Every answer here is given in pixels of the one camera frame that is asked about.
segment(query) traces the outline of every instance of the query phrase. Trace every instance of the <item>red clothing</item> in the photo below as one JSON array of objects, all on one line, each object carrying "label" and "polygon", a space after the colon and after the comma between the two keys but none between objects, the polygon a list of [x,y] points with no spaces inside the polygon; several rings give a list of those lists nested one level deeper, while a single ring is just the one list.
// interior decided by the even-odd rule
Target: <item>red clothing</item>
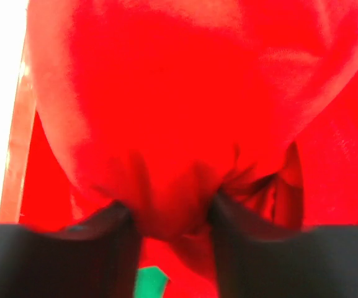
[{"label": "red clothing", "polygon": [[358,0],[30,0],[27,35],[73,189],[44,198],[65,215],[28,223],[124,201],[169,240],[147,240],[143,262],[205,298],[220,185],[276,224],[358,224]]}]

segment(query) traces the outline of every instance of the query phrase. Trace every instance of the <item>red fabric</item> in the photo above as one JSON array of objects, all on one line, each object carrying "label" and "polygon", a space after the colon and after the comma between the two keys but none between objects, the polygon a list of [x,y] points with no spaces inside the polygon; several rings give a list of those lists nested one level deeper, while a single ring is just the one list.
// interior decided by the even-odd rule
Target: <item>red fabric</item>
[{"label": "red fabric", "polygon": [[27,33],[73,188],[44,199],[124,201],[177,292],[216,297],[220,185],[279,225],[358,224],[358,0],[30,0]]},{"label": "red fabric", "polygon": [[73,223],[70,184],[53,156],[35,115],[19,222],[41,231]]}]

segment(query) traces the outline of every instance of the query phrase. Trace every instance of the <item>red cloth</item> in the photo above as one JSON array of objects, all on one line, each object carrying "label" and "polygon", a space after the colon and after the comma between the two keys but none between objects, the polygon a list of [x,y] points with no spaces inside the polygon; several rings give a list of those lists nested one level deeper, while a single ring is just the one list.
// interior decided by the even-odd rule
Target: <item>red cloth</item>
[{"label": "red cloth", "polygon": [[169,240],[143,263],[211,298],[220,185],[276,224],[358,224],[358,0],[30,0],[27,34],[73,188],[43,199],[76,210],[33,225],[120,199]]}]

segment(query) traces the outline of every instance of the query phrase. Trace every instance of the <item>black object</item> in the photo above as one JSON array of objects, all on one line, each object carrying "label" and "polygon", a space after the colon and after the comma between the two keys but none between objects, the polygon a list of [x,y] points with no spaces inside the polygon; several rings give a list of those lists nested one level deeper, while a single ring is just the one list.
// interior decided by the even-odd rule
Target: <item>black object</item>
[{"label": "black object", "polygon": [[0,298],[132,298],[140,243],[120,204],[58,233],[0,225]]},{"label": "black object", "polygon": [[222,193],[210,221],[221,298],[358,298],[358,227],[297,233]]},{"label": "black object", "polygon": [[[209,213],[220,298],[358,298],[358,227],[271,225],[218,193]],[[141,236],[114,204],[38,234],[0,225],[0,298],[130,298]]]}]

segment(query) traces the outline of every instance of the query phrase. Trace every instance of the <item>green patch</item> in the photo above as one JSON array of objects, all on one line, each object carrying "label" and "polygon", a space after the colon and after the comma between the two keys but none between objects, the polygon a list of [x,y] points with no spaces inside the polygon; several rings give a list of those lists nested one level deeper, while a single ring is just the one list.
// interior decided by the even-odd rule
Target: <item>green patch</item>
[{"label": "green patch", "polygon": [[134,298],[162,298],[168,277],[158,267],[137,271]]}]

